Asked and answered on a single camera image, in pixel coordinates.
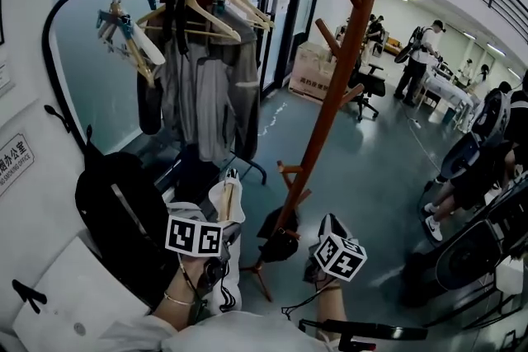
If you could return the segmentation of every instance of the black metal rack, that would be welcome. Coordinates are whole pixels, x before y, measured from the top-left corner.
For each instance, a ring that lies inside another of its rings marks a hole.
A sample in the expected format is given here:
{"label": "black metal rack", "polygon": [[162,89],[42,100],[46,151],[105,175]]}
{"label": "black metal rack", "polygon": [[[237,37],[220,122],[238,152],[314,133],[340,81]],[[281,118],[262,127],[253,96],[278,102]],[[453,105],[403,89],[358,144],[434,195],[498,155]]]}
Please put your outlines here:
{"label": "black metal rack", "polygon": [[[63,88],[60,84],[59,76],[57,74],[57,68],[55,67],[55,61],[53,58],[53,55],[51,53],[51,46],[50,46],[50,29],[51,25],[53,23],[53,20],[57,13],[59,12],[60,8],[66,4],[69,0],[58,0],[54,6],[52,7],[51,11],[49,12],[48,16],[46,17],[46,21],[44,24],[44,29],[42,30],[42,54],[44,56],[44,63],[46,66],[46,70],[48,72],[49,81],[51,82],[51,86],[54,90],[54,94],[57,97],[57,102],[59,103],[59,107],[63,113],[64,119],[66,123],[68,124],[69,128],[71,129],[72,136],[75,138],[75,141],[81,151],[84,152],[84,149],[86,148],[86,144],[84,142],[83,136],[81,134],[81,131],[77,127],[75,120],[73,118],[72,112],[69,109],[68,102],[66,101],[66,97],[64,96]],[[266,0],[259,0],[259,9],[263,12],[266,12]],[[257,31],[257,60],[260,58],[261,51],[262,51],[262,30]],[[271,40],[271,37],[268,36],[268,44]],[[266,62],[267,57],[264,58],[263,64],[262,64],[262,70],[261,70],[261,87],[264,82],[264,76],[266,73]],[[244,160],[247,162],[250,166],[255,167],[259,170],[259,172],[262,174],[262,184],[266,184],[266,171],[257,163],[251,161],[251,160]]]}

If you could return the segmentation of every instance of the gray jacket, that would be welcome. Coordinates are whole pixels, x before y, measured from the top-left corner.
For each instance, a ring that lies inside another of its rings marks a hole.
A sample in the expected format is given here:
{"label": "gray jacket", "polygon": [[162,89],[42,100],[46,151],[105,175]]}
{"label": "gray jacket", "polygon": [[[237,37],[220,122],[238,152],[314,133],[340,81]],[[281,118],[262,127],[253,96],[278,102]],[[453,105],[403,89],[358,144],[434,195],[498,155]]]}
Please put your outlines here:
{"label": "gray jacket", "polygon": [[[233,141],[235,153],[249,159],[257,150],[257,37],[228,8],[214,14],[240,34],[240,43],[188,35],[189,52],[182,56],[175,37],[163,46],[161,31],[147,31],[154,44],[163,48],[167,62],[154,70],[155,88],[138,80],[139,124],[146,134],[155,134],[161,127],[161,109],[173,138],[197,143],[202,161],[224,160]],[[162,22],[163,16],[157,16],[148,25]],[[214,27],[207,31],[220,32]]]}

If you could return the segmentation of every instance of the coat stand branch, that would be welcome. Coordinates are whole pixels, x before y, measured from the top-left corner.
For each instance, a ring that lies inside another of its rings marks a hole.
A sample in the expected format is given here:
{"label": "coat stand branch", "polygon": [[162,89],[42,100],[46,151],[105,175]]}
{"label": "coat stand branch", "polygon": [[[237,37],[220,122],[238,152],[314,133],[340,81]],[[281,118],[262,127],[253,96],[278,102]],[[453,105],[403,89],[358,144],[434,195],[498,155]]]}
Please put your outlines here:
{"label": "coat stand branch", "polygon": [[[348,81],[361,49],[361,42],[366,31],[374,0],[350,1],[353,5],[353,9],[341,46],[335,41],[332,33],[324,22],[322,20],[316,21],[316,25],[330,46],[332,53],[337,57],[337,64],[300,166],[284,166],[282,162],[278,162],[279,172],[284,178],[289,192],[286,197],[286,202],[280,212],[280,216],[277,219],[274,231],[283,228],[288,221],[289,216],[294,212],[300,201],[308,197],[310,191],[304,190],[304,187],[306,186],[315,163],[318,160],[319,154],[323,149],[323,145],[330,132],[330,128],[332,128],[337,112],[345,102],[361,93],[363,90],[363,86],[360,84],[357,87],[352,88],[352,90],[345,95]],[[289,174],[295,174],[295,179],[293,181],[291,181],[288,176]],[[251,271],[258,277],[264,295],[267,300],[271,302],[272,298],[270,291],[266,287],[261,275],[262,266],[262,258],[259,258],[255,265],[242,270]]]}

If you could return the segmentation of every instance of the ceiling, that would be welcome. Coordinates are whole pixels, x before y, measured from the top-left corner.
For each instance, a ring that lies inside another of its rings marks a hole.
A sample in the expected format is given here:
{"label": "ceiling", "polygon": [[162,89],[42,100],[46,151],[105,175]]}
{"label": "ceiling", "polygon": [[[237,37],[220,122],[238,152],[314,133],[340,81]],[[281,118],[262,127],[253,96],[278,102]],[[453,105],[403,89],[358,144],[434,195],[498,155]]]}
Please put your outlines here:
{"label": "ceiling", "polygon": [[[457,6],[446,0],[418,0],[414,1],[414,4],[421,9],[437,15],[439,19],[456,30],[474,35],[477,38],[475,42],[485,48],[496,60],[503,62],[506,67],[513,68],[516,70],[517,74],[522,75],[524,73],[525,67],[522,61],[520,61],[517,56],[493,33],[467,13],[460,10]],[[487,43],[494,45],[503,51],[506,54],[506,57],[504,58],[500,54],[488,49],[486,46]]]}

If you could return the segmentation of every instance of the black pants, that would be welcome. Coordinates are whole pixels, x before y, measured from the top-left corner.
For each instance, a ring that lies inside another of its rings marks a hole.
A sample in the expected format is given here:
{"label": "black pants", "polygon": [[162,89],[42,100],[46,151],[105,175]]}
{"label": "black pants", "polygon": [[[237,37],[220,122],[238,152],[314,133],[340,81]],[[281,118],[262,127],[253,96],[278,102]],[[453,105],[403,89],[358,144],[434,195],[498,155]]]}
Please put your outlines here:
{"label": "black pants", "polygon": [[398,88],[396,88],[396,94],[401,96],[403,94],[403,89],[409,85],[405,100],[412,101],[414,92],[417,89],[418,83],[422,80],[426,68],[427,65],[425,63],[419,63],[413,58],[409,58],[409,63],[403,70],[402,79],[399,80]]}

